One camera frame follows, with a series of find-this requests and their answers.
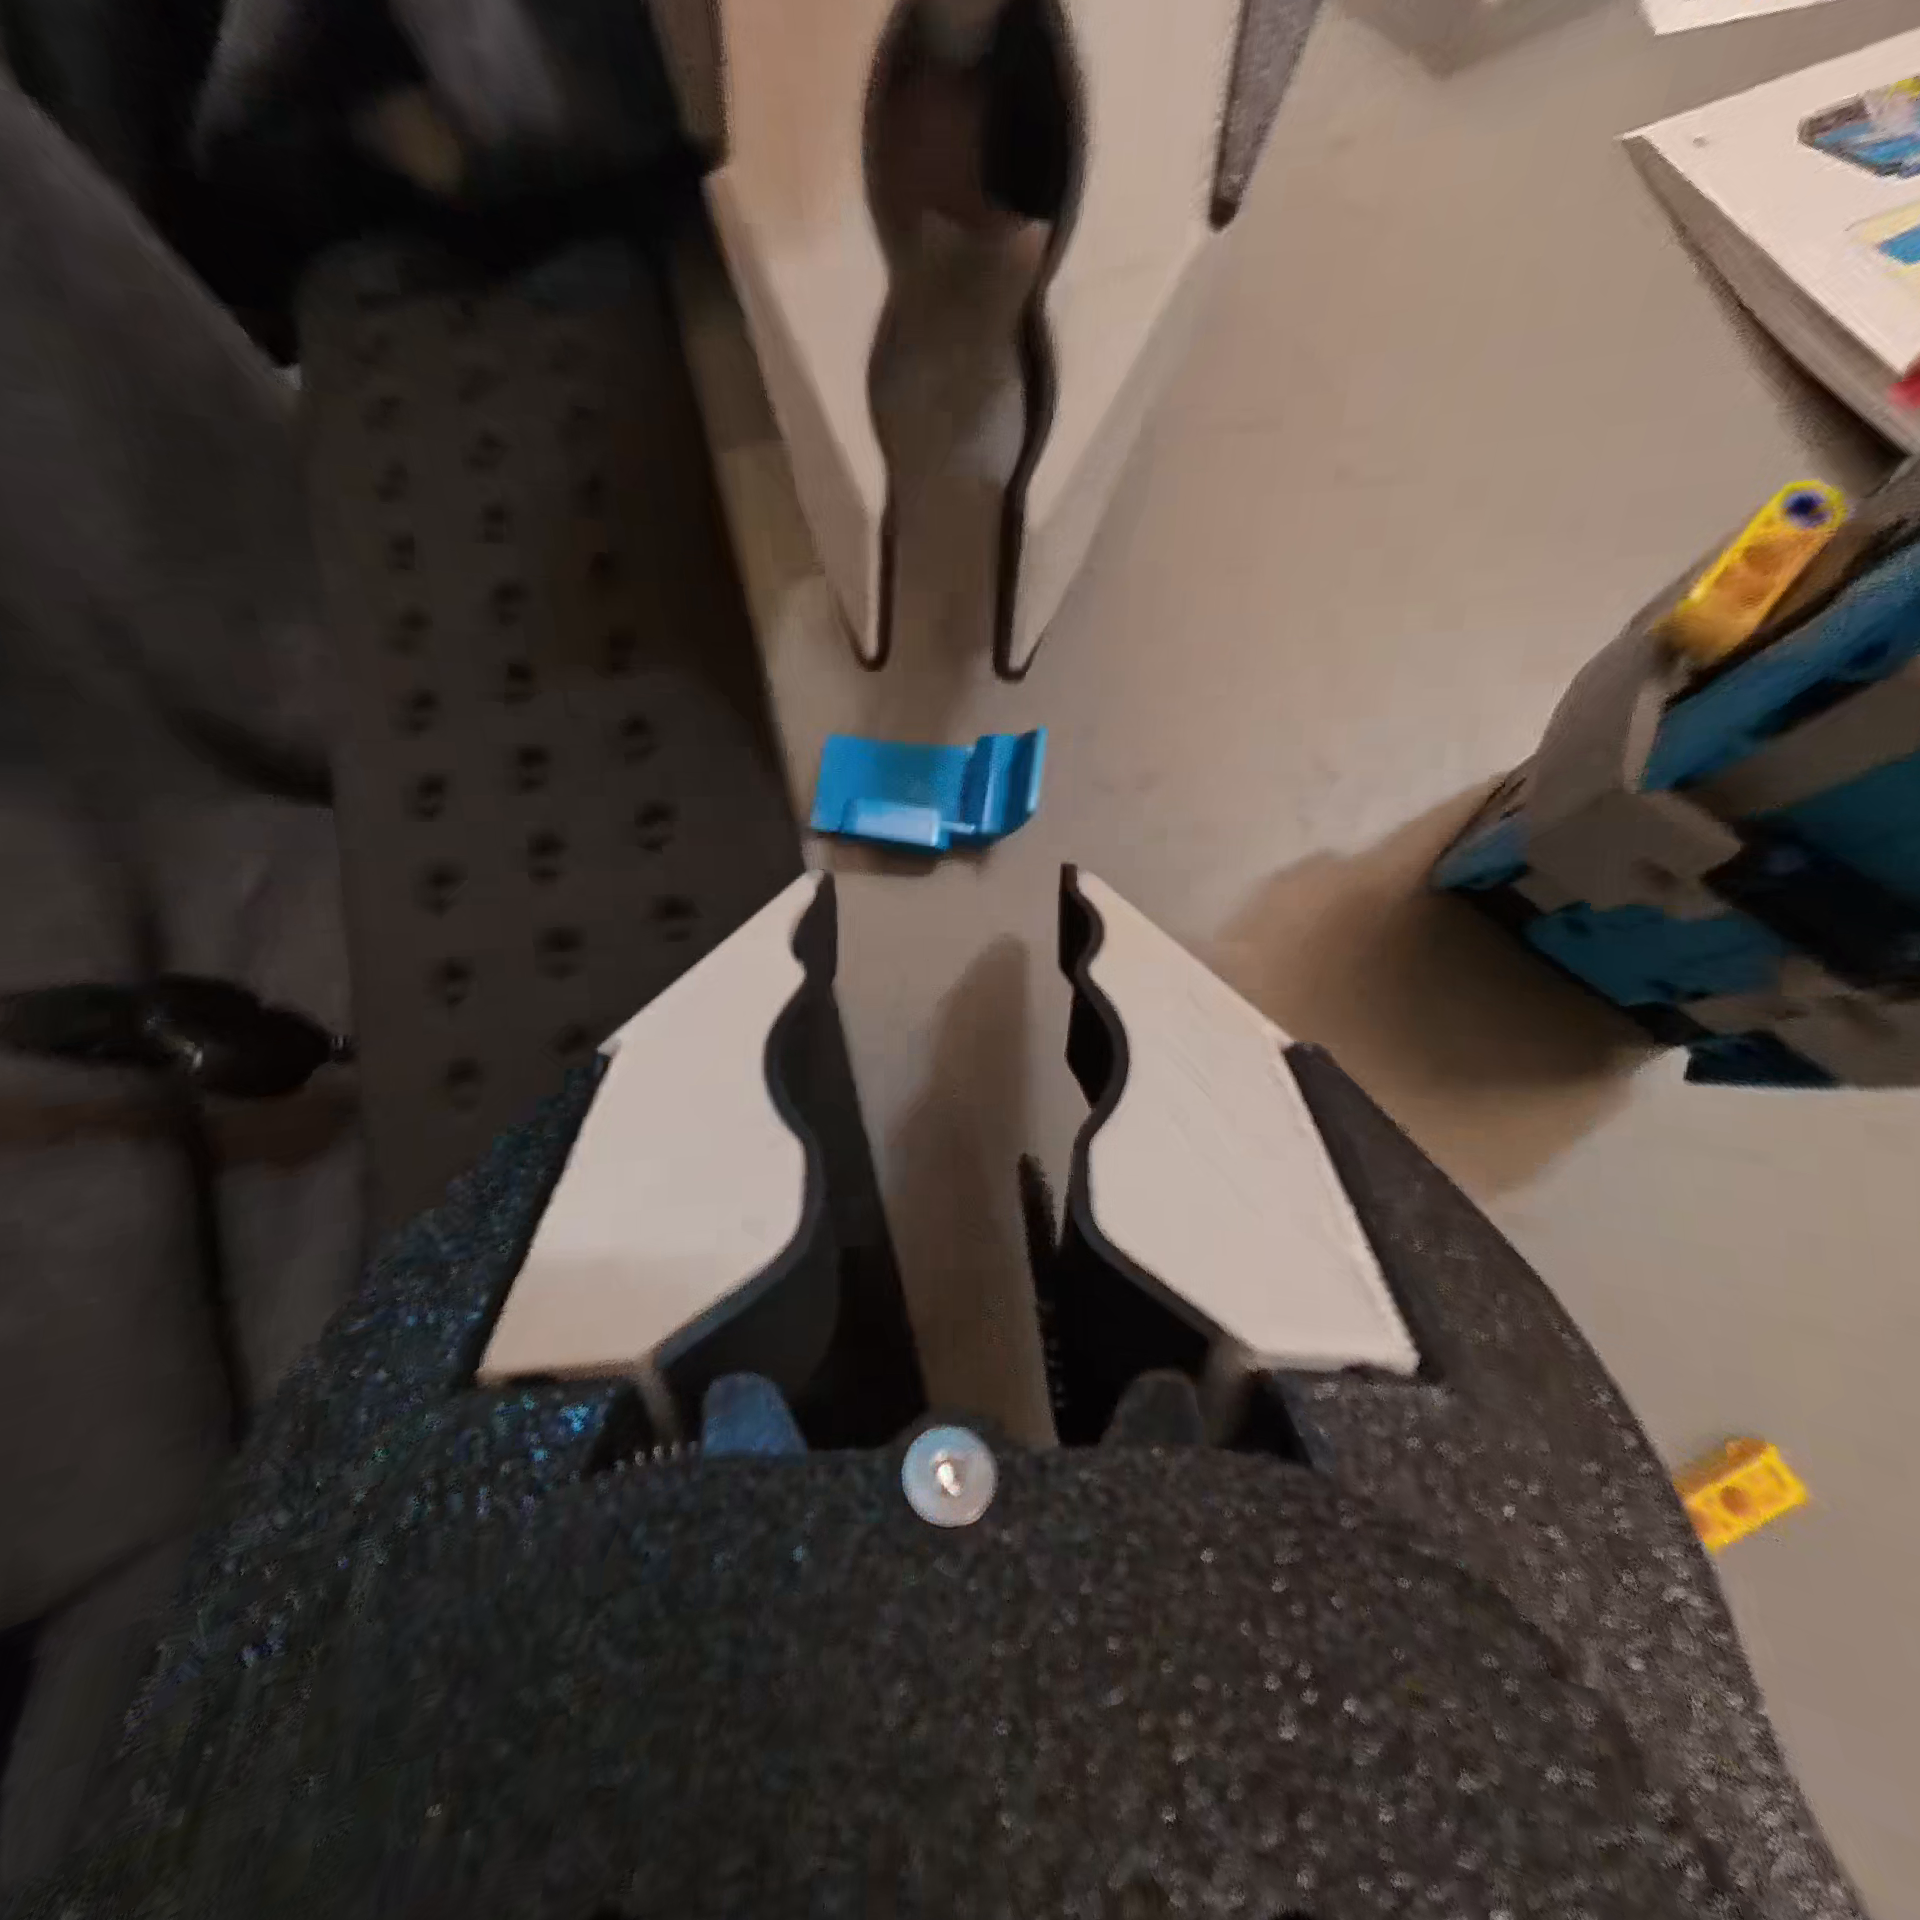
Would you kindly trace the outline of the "blue toy panel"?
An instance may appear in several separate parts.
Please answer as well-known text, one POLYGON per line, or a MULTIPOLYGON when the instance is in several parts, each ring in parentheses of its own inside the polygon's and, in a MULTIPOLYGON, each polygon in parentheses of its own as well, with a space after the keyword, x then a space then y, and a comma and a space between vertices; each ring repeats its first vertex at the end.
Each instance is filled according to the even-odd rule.
POLYGON ((807 827, 928 858, 992 848, 1036 817, 1047 746, 1044 727, 971 746, 829 734, 807 827))

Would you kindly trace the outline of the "black perforated board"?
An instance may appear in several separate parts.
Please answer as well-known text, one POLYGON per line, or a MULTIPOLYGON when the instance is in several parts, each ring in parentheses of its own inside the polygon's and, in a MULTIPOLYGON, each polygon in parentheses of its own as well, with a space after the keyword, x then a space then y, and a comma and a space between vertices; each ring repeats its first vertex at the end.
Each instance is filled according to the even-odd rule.
POLYGON ((659 266, 423 242, 303 281, 375 1237, 801 872, 659 266))

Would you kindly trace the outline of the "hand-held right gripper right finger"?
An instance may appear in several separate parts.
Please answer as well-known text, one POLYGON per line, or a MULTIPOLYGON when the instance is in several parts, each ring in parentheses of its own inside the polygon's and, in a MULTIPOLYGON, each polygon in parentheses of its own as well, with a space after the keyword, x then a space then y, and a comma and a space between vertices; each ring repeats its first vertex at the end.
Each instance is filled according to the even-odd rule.
POLYGON ((1067 1218, 1201 1354, 1417 1376, 1423 1355, 1291 1066, 1291 1037, 1089 869, 1063 869, 1067 1218))

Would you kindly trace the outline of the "yellow toy brick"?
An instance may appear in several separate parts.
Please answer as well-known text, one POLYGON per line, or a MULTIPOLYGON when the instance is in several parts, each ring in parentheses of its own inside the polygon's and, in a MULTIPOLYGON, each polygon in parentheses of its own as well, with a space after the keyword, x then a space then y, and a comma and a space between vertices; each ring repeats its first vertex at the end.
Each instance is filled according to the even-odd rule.
POLYGON ((1757 1437, 1721 1442, 1685 1467, 1674 1490, 1709 1554, 1753 1538, 1809 1504, 1805 1485, 1778 1447, 1757 1437))

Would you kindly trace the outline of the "grey blue toy brick model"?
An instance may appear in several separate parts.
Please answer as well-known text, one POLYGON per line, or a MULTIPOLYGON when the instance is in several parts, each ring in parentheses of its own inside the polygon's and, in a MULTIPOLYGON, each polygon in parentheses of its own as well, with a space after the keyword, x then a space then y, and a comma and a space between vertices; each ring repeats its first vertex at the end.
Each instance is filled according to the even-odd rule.
POLYGON ((1432 867, 1695 1087, 1916 1088, 1916 509, 1907 459, 1714 661, 1645 606, 1432 867))

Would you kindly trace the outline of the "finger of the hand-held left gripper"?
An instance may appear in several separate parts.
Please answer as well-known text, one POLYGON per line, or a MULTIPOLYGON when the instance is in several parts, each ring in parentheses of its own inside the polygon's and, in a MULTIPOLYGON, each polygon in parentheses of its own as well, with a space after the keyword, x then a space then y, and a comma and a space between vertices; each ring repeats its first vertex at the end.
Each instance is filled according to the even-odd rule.
POLYGON ((889 467, 874 351, 892 277, 867 181, 887 3, 722 3, 711 223, 855 658, 884 666, 889 467))
POLYGON ((995 672, 1021 682, 1194 320, 1234 3, 1036 5, 1047 238, 1024 299, 1024 437, 999 517, 995 672))

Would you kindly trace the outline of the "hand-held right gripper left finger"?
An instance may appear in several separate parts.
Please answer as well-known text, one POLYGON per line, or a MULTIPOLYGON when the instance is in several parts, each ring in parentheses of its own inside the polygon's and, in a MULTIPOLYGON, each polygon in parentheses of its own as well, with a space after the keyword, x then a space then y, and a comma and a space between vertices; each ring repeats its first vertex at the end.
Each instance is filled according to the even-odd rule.
POLYGON ((802 1096, 835 961, 832 882, 805 874, 599 1048, 481 1385, 819 1375, 841 1287, 802 1096))

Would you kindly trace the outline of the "instruction booklet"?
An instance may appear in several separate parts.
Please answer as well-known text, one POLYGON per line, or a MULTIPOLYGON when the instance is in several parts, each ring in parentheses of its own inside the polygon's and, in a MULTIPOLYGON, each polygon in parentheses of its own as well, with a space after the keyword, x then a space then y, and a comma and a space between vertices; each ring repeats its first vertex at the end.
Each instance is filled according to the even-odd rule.
POLYGON ((1917 33, 1634 129, 1671 226, 1820 386, 1917 451, 1917 33))

